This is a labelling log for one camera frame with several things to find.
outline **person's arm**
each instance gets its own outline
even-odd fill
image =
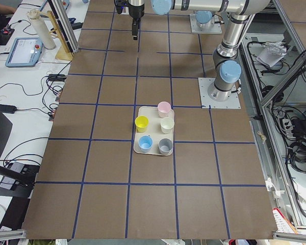
[[[0,4],[0,14],[14,14],[16,8]]]

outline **white table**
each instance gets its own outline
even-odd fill
[[[44,0],[24,0],[22,3],[30,3],[34,5],[42,5]],[[10,23],[17,22],[20,19],[26,19],[27,12],[30,11],[33,6],[21,5],[16,13],[13,15]],[[70,6],[67,9],[68,17],[76,18],[76,22],[83,22],[85,19],[88,4],[84,4],[82,0],[70,0]],[[45,19],[45,23],[49,29],[52,28],[52,24],[49,19]],[[15,29],[12,37],[5,46],[0,46],[0,53],[9,52],[14,39],[17,37],[38,37],[37,35],[31,36],[24,33],[22,30],[28,25],[26,21],[16,23],[12,26]],[[26,29],[29,33],[36,33],[32,26]],[[75,30],[74,33],[76,38],[79,38],[81,29]],[[56,48],[53,50],[46,50],[43,48],[39,62],[35,67],[29,68],[7,68],[5,67],[5,61],[7,55],[0,56],[0,87],[6,83],[17,83],[23,85],[28,94],[39,93],[41,91],[41,78],[47,76],[49,73],[58,73],[68,61],[56,60],[55,55],[59,50],[61,43],[58,38],[55,39]],[[68,74],[69,65],[62,71],[63,74]],[[14,105],[18,109],[28,108],[40,108],[44,111],[48,111],[44,108],[42,103],[43,94],[47,90],[45,79],[43,79],[43,92],[37,96],[26,96],[22,88],[16,85],[7,85],[0,89],[0,104]],[[52,92],[48,92],[45,96],[46,104],[49,105],[55,101],[56,96]],[[15,112],[15,114],[5,114],[5,116],[13,123],[12,133],[9,137],[8,143],[2,154],[1,159],[4,157],[18,144],[29,139],[38,137],[48,137],[51,131],[52,122],[48,121],[48,115],[34,110],[25,112]],[[8,159],[13,159],[16,156],[22,154],[38,154],[43,156],[47,139],[39,139],[23,144],[13,151],[9,155]],[[41,162],[41,158],[26,156],[25,159],[31,159]],[[31,162],[21,161],[25,164],[32,164]],[[0,204],[6,209],[8,208],[11,201],[11,197],[0,197]]]

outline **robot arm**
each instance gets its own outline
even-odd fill
[[[133,18],[133,37],[137,40],[137,32],[141,17],[144,15],[144,0],[115,0],[116,7],[129,7],[129,14]],[[209,88],[209,95],[217,101],[225,101],[233,84],[241,74],[241,68],[233,59],[237,56],[237,49],[245,35],[253,16],[262,11],[270,0],[151,0],[153,10],[159,14],[167,14],[171,9],[179,10],[208,10],[212,12],[230,12],[223,40],[213,54],[213,61],[217,70],[214,84]]]
[[[117,13],[121,14],[124,7],[128,7],[129,15],[133,18],[132,36],[138,38],[141,17],[144,16],[144,0],[114,0]]]

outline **grid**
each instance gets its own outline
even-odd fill
[[[241,110],[200,106],[197,77],[215,76],[210,46],[222,37],[190,34],[181,12],[145,8],[135,42],[129,17],[110,1],[90,2],[28,238],[270,238],[275,222],[242,98]],[[138,109],[160,101],[175,111],[173,153],[136,154]]]

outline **gray cup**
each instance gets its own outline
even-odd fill
[[[164,138],[159,142],[159,150],[162,155],[170,155],[173,150],[173,143],[170,139]]]

